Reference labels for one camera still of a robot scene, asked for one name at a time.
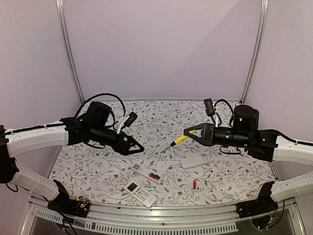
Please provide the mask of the yellow handled screwdriver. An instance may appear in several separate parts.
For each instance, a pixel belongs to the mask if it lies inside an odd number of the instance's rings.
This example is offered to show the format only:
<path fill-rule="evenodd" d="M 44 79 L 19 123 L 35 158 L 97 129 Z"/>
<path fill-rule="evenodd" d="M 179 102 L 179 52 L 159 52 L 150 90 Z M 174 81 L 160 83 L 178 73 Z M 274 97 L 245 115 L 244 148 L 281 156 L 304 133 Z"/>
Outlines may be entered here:
<path fill-rule="evenodd" d="M 166 152 L 166 150 L 168 150 L 171 147 L 174 147 L 175 145 L 179 144 L 180 142 L 184 141 L 185 139 L 187 139 L 188 136 L 182 134 L 181 136 L 179 136 L 177 139 L 175 139 L 172 143 L 170 143 L 170 145 L 165 148 L 164 150 L 161 151 L 161 153 Z"/>

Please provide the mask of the narrow white remote control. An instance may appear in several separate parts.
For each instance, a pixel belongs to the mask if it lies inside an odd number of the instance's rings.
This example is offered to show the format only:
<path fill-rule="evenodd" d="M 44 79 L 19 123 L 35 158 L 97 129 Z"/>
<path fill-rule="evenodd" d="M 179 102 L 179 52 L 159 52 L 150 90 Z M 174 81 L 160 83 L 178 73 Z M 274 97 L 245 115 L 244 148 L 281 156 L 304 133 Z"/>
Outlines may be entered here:
<path fill-rule="evenodd" d="M 148 179 L 148 180 L 150 180 L 150 181 L 152 181 L 152 182 L 154 182 L 154 183 L 156 183 L 156 184 L 159 184 L 159 185 L 161 184 L 162 177 L 161 177 L 159 174 L 157 174 L 155 171 L 150 170 L 150 169 L 144 167 L 143 165 L 137 164 L 137 163 L 134 163 L 134 164 L 131 166 L 131 169 L 132 169 L 134 172 L 138 173 L 139 175 L 143 176 L 144 178 L 146 178 L 146 179 Z M 156 181 L 156 180 L 152 179 L 151 177 L 149 177 L 149 175 L 150 175 L 151 173 L 154 173 L 154 174 L 159 175 L 159 176 L 160 176 L 159 181 Z"/>

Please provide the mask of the white remote with back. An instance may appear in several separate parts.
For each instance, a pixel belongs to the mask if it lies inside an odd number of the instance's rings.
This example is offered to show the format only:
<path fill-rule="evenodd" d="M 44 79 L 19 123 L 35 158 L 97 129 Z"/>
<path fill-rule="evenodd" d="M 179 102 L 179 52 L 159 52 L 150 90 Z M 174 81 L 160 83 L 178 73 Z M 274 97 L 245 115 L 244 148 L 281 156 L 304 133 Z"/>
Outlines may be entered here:
<path fill-rule="evenodd" d="M 180 160 L 183 169 L 198 167 L 209 163 L 209 158 L 206 154 L 201 154 L 193 157 L 183 158 Z"/>

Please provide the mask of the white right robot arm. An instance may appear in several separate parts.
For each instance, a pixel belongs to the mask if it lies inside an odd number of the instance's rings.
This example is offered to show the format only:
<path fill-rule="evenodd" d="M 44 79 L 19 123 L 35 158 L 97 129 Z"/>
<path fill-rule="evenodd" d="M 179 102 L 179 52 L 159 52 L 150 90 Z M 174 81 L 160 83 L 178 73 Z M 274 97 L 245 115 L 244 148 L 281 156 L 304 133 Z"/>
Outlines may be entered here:
<path fill-rule="evenodd" d="M 313 164 L 313 144 L 287 137 L 273 129 L 259 130 L 259 112 L 239 105 L 233 110 L 233 126 L 202 123 L 184 130 L 184 135 L 203 146 L 244 148 L 247 154 L 266 162 Z"/>

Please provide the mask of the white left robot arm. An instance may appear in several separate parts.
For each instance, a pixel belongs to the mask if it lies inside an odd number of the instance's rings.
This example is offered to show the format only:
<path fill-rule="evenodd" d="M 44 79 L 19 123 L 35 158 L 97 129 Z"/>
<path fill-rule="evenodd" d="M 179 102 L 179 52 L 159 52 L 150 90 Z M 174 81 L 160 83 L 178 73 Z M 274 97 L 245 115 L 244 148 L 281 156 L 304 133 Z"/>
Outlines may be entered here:
<path fill-rule="evenodd" d="M 94 101 L 82 115 L 62 118 L 50 124 L 10 131 L 1 126 L 1 184 L 20 186 L 53 202 L 61 212 L 69 212 L 73 203 L 62 183 L 18 164 L 16 157 L 38 149 L 88 144 L 90 141 L 98 143 L 100 147 L 109 146 L 122 156 L 143 152 L 144 147 L 122 131 L 123 127 L 129 127 L 137 119 L 137 115 L 124 115 L 111 125 L 107 124 L 109 116 L 113 116 L 111 107 Z"/>

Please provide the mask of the white remote with green buttons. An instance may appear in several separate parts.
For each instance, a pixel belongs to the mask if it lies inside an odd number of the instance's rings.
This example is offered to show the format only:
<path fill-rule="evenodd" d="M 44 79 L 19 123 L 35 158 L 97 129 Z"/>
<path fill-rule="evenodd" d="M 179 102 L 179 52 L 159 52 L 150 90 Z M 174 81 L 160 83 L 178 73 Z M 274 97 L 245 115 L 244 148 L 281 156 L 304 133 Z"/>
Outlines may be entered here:
<path fill-rule="evenodd" d="M 124 186 L 124 189 L 147 208 L 150 208 L 157 201 L 157 197 L 147 191 L 147 189 L 137 181 L 130 181 Z"/>

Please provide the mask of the white battery cover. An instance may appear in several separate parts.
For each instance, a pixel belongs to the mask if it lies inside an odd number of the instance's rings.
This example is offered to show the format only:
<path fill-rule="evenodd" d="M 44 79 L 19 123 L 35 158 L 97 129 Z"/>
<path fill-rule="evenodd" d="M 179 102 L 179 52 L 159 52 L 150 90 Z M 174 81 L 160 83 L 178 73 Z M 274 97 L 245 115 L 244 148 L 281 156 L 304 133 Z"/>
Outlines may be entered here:
<path fill-rule="evenodd" d="M 169 167 L 170 162 L 169 161 L 158 161 L 156 165 L 156 171 L 157 173 L 166 172 Z"/>

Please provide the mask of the floral patterned table mat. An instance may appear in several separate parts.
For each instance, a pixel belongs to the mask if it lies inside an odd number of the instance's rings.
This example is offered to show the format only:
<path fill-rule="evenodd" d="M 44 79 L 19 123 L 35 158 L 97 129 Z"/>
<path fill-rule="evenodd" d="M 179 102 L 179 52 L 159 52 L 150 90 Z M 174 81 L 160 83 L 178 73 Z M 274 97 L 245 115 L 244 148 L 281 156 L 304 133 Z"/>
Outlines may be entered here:
<path fill-rule="evenodd" d="M 237 155 L 235 148 L 204 147 L 186 139 L 166 152 L 187 127 L 209 122 L 201 101 L 127 101 L 125 109 L 137 120 L 125 131 L 144 146 L 142 153 L 122 156 L 110 147 L 85 144 L 62 147 L 50 179 L 61 182 L 73 197 L 93 202 L 137 205 L 124 189 L 135 180 L 158 200 L 157 206 L 200 206 L 255 198 L 263 183 L 275 180 L 269 163 Z M 209 163 L 183 169 L 180 160 L 206 154 Z M 158 161 L 169 161 L 166 172 L 157 173 Z M 131 169 L 140 164 L 162 177 L 156 184 Z M 193 189 L 193 180 L 197 189 Z"/>

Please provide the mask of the aluminium front rail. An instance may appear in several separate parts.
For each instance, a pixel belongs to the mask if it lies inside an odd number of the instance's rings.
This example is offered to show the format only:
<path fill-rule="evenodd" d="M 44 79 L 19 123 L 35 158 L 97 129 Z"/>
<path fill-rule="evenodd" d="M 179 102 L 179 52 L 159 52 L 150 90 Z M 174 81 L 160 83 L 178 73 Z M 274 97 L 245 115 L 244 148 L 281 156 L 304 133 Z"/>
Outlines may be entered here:
<path fill-rule="evenodd" d="M 294 199 L 279 204 L 270 217 L 264 213 L 241 218 L 236 203 L 194 207 L 126 206 L 92 203 L 85 218 L 61 217 L 47 202 L 32 196 L 27 205 L 22 235 L 307 235 Z"/>

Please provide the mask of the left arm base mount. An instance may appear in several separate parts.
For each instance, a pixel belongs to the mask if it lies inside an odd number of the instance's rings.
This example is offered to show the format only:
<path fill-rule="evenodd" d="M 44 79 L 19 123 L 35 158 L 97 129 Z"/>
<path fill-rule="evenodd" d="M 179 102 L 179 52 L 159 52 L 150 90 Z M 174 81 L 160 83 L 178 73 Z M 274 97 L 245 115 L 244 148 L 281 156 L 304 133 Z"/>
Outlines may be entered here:
<path fill-rule="evenodd" d="M 47 208 L 61 214 L 86 218 L 89 213 L 90 200 L 82 196 L 72 199 L 69 196 L 58 195 L 54 200 L 49 201 Z"/>

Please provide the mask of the right aluminium corner post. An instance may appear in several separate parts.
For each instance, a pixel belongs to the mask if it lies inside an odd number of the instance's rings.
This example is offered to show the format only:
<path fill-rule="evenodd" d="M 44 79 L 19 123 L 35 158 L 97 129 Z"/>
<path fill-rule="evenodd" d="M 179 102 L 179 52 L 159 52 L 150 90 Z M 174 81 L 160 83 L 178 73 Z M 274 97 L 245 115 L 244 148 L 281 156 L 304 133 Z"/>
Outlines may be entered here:
<path fill-rule="evenodd" d="M 255 44 L 254 44 L 254 49 L 253 49 L 250 65 L 248 68 L 245 85 L 244 85 L 243 92 L 242 92 L 241 99 L 240 99 L 241 104 L 246 103 L 249 90 L 253 81 L 259 53 L 260 53 L 261 46 L 262 46 L 262 40 L 263 40 L 263 35 L 264 35 L 266 20 L 267 20 L 267 14 L 268 14 L 268 0 L 261 0 L 260 16 L 259 16 L 259 21 L 258 21 L 256 39 L 255 39 Z"/>

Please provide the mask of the aluminium corner post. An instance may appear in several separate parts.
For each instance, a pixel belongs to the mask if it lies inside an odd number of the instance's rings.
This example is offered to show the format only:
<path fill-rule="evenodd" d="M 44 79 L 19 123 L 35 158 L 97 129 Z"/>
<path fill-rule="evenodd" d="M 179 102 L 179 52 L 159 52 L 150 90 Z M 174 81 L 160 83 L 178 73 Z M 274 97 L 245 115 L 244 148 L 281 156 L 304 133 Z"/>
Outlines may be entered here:
<path fill-rule="evenodd" d="M 253 81 L 259 53 L 260 53 L 261 46 L 262 46 L 262 40 L 263 40 L 263 35 L 264 35 L 266 20 L 267 20 L 267 14 L 268 14 L 268 0 L 261 0 L 260 16 L 259 16 L 259 21 L 258 21 L 256 39 L 255 39 L 255 44 L 254 44 L 254 49 L 253 49 L 250 65 L 248 68 L 245 85 L 244 85 L 243 92 L 242 92 L 241 99 L 240 99 L 241 104 L 246 103 L 249 90 Z"/>
<path fill-rule="evenodd" d="M 67 56 L 67 61 L 68 61 L 71 77 L 73 80 L 76 93 L 78 95 L 78 99 L 80 103 L 83 103 L 85 99 L 84 99 L 83 89 L 82 89 L 82 86 L 78 77 L 78 73 L 77 73 L 77 69 L 76 69 L 75 61 L 74 61 L 74 56 L 73 56 L 73 52 L 72 52 L 72 48 L 70 44 L 70 38 L 69 38 L 67 22 L 66 22 L 64 1 L 56 0 L 55 2 L 56 2 L 56 10 L 57 10 L 58 20 L 59 20 L 59 25 L 60 25 L 61 36 L 62 36 L 64 48 L 65 48 L 65 53 Z"/>

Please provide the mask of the left aluminium corner post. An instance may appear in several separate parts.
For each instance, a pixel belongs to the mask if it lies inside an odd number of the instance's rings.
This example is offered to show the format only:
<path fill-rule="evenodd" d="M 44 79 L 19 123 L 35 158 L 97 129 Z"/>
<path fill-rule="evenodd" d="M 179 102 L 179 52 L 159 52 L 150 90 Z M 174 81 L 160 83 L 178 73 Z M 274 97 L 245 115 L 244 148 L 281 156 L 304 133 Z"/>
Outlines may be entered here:
<path fill-rule="evenodd" d="M 77 73 L 77 69 L 76 69 L 75 61 L 74 61 L 74 56 L 73 56 L 73 52 L 72 52 L 72 48 L 70 44 L 70 38 L 69 38 L 67 22 L 66 22 L 64 1 L 56 0 L 55 2 L 56 2 L 56 10 L 57 10 L 58 20 L 59 20 L 59 25 L 60 25 L 61 36 L 62 36 L 64 48 L 65 48 L 65 53 L 67 56 L 67 61 L 68 61 L 71 77 L 73 80 L 76 93 L 78 95 L 78 99 L 80 103 L 83 103 L 85 99 L 84 99 L 83 89 L 82 89 L 82 86 L 78 77 L 78 73 Z"/>

